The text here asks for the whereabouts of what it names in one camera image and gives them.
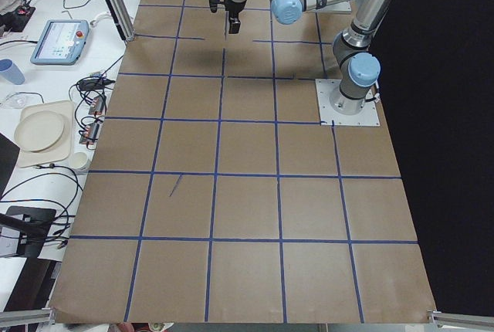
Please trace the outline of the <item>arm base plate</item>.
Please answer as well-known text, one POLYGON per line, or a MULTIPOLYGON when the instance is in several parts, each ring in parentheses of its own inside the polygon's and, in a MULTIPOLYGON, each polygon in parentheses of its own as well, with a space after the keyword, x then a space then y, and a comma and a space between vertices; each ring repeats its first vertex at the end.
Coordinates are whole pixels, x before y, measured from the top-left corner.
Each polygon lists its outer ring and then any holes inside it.
POLYGON ((350 14, 352 12, 352 7, 349 2, 339 2, 336 4, 327 6, 329 12, 335 14, 350 14))
POLYGON ((320 123, 328 126, 379 127, 377 105, 371 89, 365 98, 350 100, 340 92, 339 79, 316 79, 320 123))

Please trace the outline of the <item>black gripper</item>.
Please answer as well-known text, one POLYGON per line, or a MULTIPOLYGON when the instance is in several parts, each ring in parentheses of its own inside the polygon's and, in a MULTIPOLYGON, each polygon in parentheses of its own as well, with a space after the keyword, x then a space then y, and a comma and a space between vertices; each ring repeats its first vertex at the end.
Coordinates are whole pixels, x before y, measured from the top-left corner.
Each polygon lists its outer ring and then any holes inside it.
POLYGON ((247 0, 225 0, 225 8, 228 12, 228 33, 239 34, 241 22, 239 14, 244 9, 247 0))

